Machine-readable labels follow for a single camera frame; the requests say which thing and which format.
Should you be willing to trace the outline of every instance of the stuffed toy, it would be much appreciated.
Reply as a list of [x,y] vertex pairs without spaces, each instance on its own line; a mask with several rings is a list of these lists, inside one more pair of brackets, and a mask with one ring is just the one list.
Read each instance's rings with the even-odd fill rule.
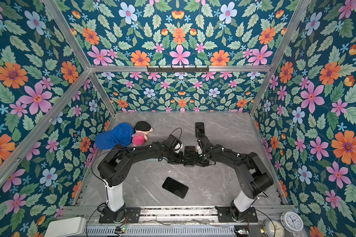
[[137,122],[134,126],[135,134],[132,135],[132,143],[134,146],[140,146],[148,140],[147,135],[153,131],[150,124],[145,121]]

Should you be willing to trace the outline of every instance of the black smartphone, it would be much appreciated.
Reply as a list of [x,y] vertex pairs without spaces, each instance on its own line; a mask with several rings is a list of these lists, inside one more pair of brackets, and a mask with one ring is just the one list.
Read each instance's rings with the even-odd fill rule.
[[197,138],[204,137],[204,122],[196,122],[195,123],[195,136]]
[[189,190],[189,187],[170,177],[166,178],[164,184],[162,184],[162,187],[182,199],[185,198],[187,190]]
[[194,166],[195,159],[195,146],[185,146],[185,154],[184,154],[184,166]]

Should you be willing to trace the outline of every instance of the wall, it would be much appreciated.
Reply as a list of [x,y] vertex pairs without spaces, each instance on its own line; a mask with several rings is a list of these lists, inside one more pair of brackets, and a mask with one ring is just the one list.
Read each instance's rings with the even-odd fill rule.
[[356,2],[317,1],[289,47],[255,114],[263,143],[310,236],[356,236]]
[[0,236],[44,235],[63,206],[72,204],[96,152],[95,137],[108,119],[87,80],[0,189]]
[[[297,3],[67,1],[71,9],[64,16],[92,65],[262,65],[270,64]],[[232,5],[232,17],[227,21],[221,14]],[[127,9],[132,12],[131,18],[122,15]],[[265,40],[266,30],[270,36]],[[183,59],[179,61],[182,50]],[[264,51],[266,59],[256,61],[253,50],[256,54]],[[107,73],[111,76],[104,73],[107,79],[103,85],[115,107],[145,111],[245,111],[251,108],[264,75],[251,78],[248,73],[233,72],[231,77],[216,73],[206,78],[200,73],[180,77],[166,73]]]
[[[75,71],[70,80],[65,68]],[[80,72],[78,60],[41,2],[0,1],[0,164]],[[43,97],[37,103],[35,92]]]

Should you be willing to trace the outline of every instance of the smartphone screen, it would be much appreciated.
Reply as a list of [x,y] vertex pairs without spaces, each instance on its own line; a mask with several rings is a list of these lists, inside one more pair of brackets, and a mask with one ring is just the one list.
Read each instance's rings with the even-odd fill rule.
[[166,178],[162,187],[180,198],[185,198],[187,190],[189,190],[189,187],[170,177]]
[[195,123],[195,135],[197,138],[204,137],[204,122],[196,122]]
[[194,166],[195,146],[185,146],[184,166]]

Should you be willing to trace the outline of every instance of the alarm clock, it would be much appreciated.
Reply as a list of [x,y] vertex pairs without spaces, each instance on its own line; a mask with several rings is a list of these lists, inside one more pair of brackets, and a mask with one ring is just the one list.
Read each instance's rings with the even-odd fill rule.
[[265,233],[268,237],[284,237],[285,230],[280,222],[267,219],[263,224],[261,233]]
[[303,229],[303,220],[295,212],[283,213],[280,220],[284,229],[291,233],[297,233]]

